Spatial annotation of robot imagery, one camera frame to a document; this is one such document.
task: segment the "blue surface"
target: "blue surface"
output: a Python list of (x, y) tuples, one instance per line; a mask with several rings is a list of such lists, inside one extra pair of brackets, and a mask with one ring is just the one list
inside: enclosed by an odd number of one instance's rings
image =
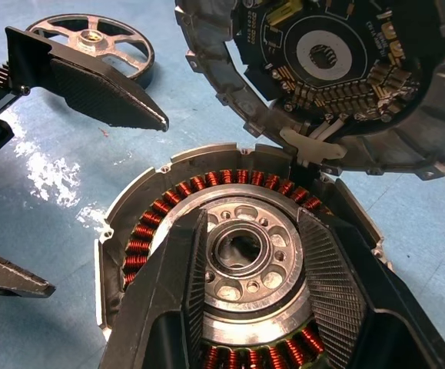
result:
[[(148, 93), (171, 128), (109, 128), (39, 90), (4, 113), (16, 137), (0, 151), (0, 255), (57, 291), (41, 301), (0, 298), (0, 368), (96, 368), (105, 343), (95, 322), (93, 244), (110, 203), (146, 168), (180, 151), (255, 143), (188, 67), (174, 0), (0, 0), (0, 63), (6, 25), (23, 29), (74, 12), (116, 18), (151, 40), (156, 75)], [(383, 230), (395, 270), (445, 339), (445, 178), (342, 177)]]

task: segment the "circuit board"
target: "circuit board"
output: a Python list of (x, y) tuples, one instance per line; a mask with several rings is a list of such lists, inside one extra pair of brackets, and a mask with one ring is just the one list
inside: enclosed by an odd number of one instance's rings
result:
[(403, 51), (389, 0), (253, 0), (234, 37), (268, 100), (312, 125), (392, 122), (415, 104), (423, 69)]

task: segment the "gray metal part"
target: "gray metal part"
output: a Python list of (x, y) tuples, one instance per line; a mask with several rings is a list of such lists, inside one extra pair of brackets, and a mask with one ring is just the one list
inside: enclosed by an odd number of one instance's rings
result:
[[(295, 155), (296, 150), (279, 135), (284, 127), (299, 130), (301, 123), (282, 111), (269, 109), (239, 75), (225, 42), (237, 25), (231, 21), (237, 0), (177, 0), (176, 18), (190, 51), (187, 59), (195, 72), (203, 73), (224, 105), (244, 119), (253, 135), (265, 135)], [(445, 0), (438, 1), (445, 36)], [(445, 61), (433, 75), (425, 99), (395, 127), (336, 142), (347, 150), (341, 159), (324, 161), (333, 173), (365, 171), (414, 173), (422, 180), (445, 176)]]

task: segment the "metal wheel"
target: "metal wheel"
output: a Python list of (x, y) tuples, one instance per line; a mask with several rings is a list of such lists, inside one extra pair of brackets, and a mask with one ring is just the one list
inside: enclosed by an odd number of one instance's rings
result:
[[(134, 71), (125, 74), (142, 87), (147, 87), (151, 81), (149, 71), (154, 64), (154, 49), (145, 36), (125, 23), (99, 15), (62, 14), (37, 21), (27, 31), (46, 38), (65, 36), (68, 38), (67, 46), (74, 50), (96, 58), (113, 57), (126, 63)], [(147, 60), (134, 58), (118, 49), (121, 43), (136, 47)]]

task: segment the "copper winding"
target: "copper winding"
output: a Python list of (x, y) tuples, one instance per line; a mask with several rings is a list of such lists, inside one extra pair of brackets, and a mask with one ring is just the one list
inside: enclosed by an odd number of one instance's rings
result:
[(157, 227), (162, 222), (162, 216), (155, 214), (153, 211), (146, 211), (140, 220)]
[(263, 172), (262, 171), (252, 171), (251, 172), (251, 184), (254, 186), (261, 186), (263, 184)]
[(286, 340), (285, 344), (287, 345), (289, 355), (291, 356), (292, 361), (298, 367), (307, 363), (306, 353), (303, 349), (297, 344), (294, 340)]
[(232, 171), (226, 169), (221, 171), (221, 180), (223, 185), (229, 185), (232, 183)]
[(315, 350), (318, 354), (324, 351), (324, 345), (321, 339), (308, 327), (302, 330), (302, 334), (306, 339), (306, 342)]
[(207, 173), (205, 175), (205, 182), (207, 183), (208, 187), (217, 186), (219, 184), (219, 180), (217, 178), (217, 174), (214, 171), (211, 171), (210, 173)]
[(248, 356), (250, 369), (263, 369), (263, 363), (261, 362), (261, 356), (258, 351), (250, 350)]
[(171, 206), (163, 202), (162, 200), (156, 200), (152, 203), (152, 208), (159, 214), (166, 215), (170, 210)]
[(278, 353), (276, 347), (270, 347), (268, 349), (270, 352), (270, 362), (272, 369), (287, 369), (284, 358)]
[(278, 175), (268, 175), (267, 180), (265, 181), (265, 187), (274, 190), (278, 187)]
[(137, 273), (128, 273), (123, 277), (123, 289), (125, 289), (135, 279)]
[(305, 188), (298, 187), (292, 192), (291, 199), (300, 204), (309, 195), (309, 191)]
[(191, 179), (191, 185), (194, 187), (196, 191), (201, 191), (205, 188), (205, 182), (204, 179), (200, 176), (193, 177)]
[(312, 197), (306, 200), (306, 202), (304, 202), (304, 207), (307, 210), (315, 210), (318, 209), (321, 205), (321, 201), (319, 198), (316, 197)]
[(210, 346), (205, 355), (204, 369), (217, 369), (217, 348)]
[(190, 185), (186, 182), (181, 182), (178, 185), (178, 192), (185, 196), (186, 198), (193, 193), (193, 191), (190, 188)]
[(236, 351), (229, 351), (229, 362), (227, 369), (241, 369), (239, 355)]
[(133, 234), (139, 238), (151, 239), (154, 237), (155, 229), (148, 227), (145, 224), (137, 224), (133, 230)]
[(237, 170), (237, 182), (240, 184), (246, 184), (247, 183), (247, 177), (249, 176), (249, 173), (246, 169), (238, 169)]
[(147, 263), (144, 255), (129, 255), (123, 260), (123, 268), (141, 268)]
[(284, 196), (288, 196), (294, 187), (294, 183), (286, 179), (282, 182), (281, 186), (278, 188), (278, 192), (280, 192)]
[(164, 195), (164, 200), (166, 200), (169, 204), (175, 206), (178, 204), (179, 201), (181, 201), (181, 198), (179, 197), (179, 195), (172, 191), (172, 190), (167, 190)]
[(151, 247), (151, 243), (141, 240), (128, 241), (126, 252), (140, 254), (142, 252), (148, 252)]

